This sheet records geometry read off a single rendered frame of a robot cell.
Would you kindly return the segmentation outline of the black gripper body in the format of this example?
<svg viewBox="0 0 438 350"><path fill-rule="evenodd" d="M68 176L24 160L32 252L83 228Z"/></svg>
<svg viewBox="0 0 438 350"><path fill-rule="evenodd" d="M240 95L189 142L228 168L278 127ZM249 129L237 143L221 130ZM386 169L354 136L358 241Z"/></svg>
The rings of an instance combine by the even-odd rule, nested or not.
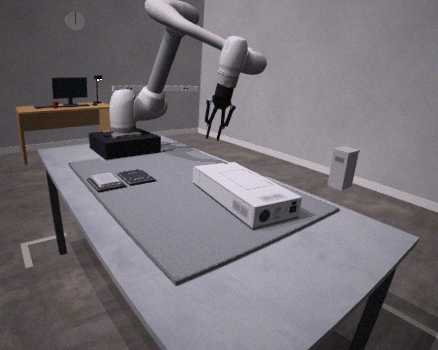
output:
<svg viewBox="0 0 438 350"><path fill-rule="evenodd" d="M217 84L214 98L212 98L213 104L216 107L217 102L220 102L218 109L223 110L223 103L226 103L226 108L231 105L231 98L234 88L228 88Z"/></svg>

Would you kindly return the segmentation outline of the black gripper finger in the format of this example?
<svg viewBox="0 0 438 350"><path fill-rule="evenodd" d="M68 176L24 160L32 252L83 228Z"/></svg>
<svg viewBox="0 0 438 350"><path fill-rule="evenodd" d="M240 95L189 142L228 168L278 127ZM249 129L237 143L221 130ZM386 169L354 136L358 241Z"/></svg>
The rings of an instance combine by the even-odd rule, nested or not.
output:
<svg viewBox="0 0 438 350"><path fill-rule="evenodd" d="M208 139L210 128L211 128L211 123L213 121L213 118L214 118L217 110L218 110L220 102L219 101L217 102L217 105L216 105L216 107L214 107L213 112L212 112L209 120L208 120L208 116L209 116L210 105L213 101L212 101L212 99L210 99L210 100L207 99L206 102L207 102L207 108L206 108L205 122L207 123L207 126L208 126L208 130L207 130L207 134L206 134L206 138Z"/></svg>
<svg viewBox="0 0 438 350"><path fill-rule="evenodd" d="M224 123L226 103L223 103L223 110L222 110L222 114L221 114L221 125L219 127L217 141L219 141L221 130L224 130L224 128L228 126L230 119L231 119L231 116L232 116L232 113L235 110L235 108L236 108L235 105L233 105L233 104L230 105L230 110L229 110L226 122Z"/></svg>

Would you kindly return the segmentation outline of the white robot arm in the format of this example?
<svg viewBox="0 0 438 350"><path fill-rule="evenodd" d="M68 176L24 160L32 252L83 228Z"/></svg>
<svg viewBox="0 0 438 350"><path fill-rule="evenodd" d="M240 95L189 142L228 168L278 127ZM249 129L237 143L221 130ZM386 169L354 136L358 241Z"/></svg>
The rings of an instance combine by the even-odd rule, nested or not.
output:
<svg viewBox="0 0 438 350"><path fill-rule="evenodd" d="M230 36L225 40L197 26L199 13L188 3L146 0L145 10L152 19L165 25L166 31L148 85L138 96L129 89L116 90L112 94L109 108L111 129L103 131L104 136L113 139L142 136L136 131L136 122L157 119L165 114L167 101L162 91L185 35L222 51L216 80L221 86L236 88L240 73L257 75L267 66L264 55L249 48L244 38Z"/></svg>

